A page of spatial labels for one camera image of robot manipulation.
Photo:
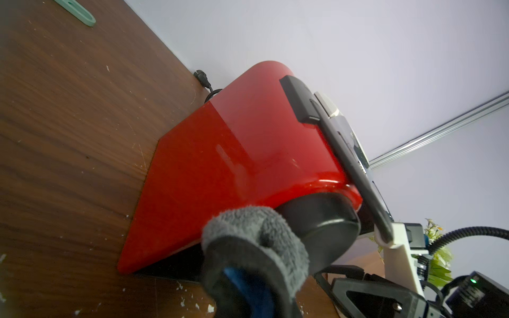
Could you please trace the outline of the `grey blue microfiber cloth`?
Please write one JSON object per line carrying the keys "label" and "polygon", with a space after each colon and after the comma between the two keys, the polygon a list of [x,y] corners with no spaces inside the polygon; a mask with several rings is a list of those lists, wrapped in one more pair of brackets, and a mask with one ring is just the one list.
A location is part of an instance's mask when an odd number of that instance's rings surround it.
{"label": "grey blue microfiber cloth", "polygon": [[201,249],[201,285],[216,303],[216,317],[301,317],[296,293],[310,260],[274,209],[220,213],[204,227]]}

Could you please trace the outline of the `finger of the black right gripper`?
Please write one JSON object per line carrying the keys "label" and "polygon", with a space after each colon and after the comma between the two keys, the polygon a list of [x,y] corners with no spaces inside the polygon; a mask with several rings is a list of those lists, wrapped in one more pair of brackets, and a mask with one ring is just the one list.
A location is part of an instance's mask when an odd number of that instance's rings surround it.
{"label": "finger of the black right gripper", "polygon": [[346,317],[429,317],[423,296],[358,266],[331,265],[314,279]]}

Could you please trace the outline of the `red coffee machine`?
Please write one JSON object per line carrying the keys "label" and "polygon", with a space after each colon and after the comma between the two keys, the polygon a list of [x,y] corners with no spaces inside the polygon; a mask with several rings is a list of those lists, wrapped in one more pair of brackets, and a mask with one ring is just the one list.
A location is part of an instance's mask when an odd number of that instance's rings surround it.
{"label": "red coffee machine", "polygon": [[160,138],[117,269],[195,280],[202,230],[249,205],[278,210],[316,272],[393,219],[347,119],[285,65],[260,62]]}

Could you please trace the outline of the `green hand brush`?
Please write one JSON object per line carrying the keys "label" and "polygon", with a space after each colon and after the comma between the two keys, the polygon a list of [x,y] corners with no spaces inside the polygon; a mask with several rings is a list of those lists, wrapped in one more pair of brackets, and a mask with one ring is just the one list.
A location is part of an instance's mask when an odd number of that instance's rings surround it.
{"label": "green hand brush", "polygon": [[96,24],[95,17],[76,0],[54,0],[54,2],[66,9],[67,12],[72,14],[86,26],[93,27]]}

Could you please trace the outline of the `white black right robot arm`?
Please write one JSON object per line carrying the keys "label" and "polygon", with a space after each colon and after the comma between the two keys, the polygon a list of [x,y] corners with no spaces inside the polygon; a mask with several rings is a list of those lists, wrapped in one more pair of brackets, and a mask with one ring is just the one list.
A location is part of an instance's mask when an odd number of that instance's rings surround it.
{"label": "white black right robot arm", "polygon": [[314,276],[345,317],[507,317],[508,289],[479,272],[458,276],[438,289],[429,281],[434,254],[469,237],[508,239],[495,227],[466,227],[428,244],[392,224],[393,240],[384,248],[385,276],[358,266],[331,265]]}

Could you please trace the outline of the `potted artificial plant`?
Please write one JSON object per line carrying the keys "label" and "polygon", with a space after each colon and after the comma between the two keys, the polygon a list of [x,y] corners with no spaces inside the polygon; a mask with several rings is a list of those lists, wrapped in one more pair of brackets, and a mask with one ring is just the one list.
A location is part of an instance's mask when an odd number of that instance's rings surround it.
{"label": "potted artificial plant", "polygon": [[[424,233],[429,238],[429,243],[433,243],[444,235],[444,230],[432,219],[427,219],[426,221],[428,224]],[[451,282],[453,278],[449,267],[452,260],[453,256],[448,248],[444,247],[438,250],[430,261],[428,281],[437,288],[442,288]]]}

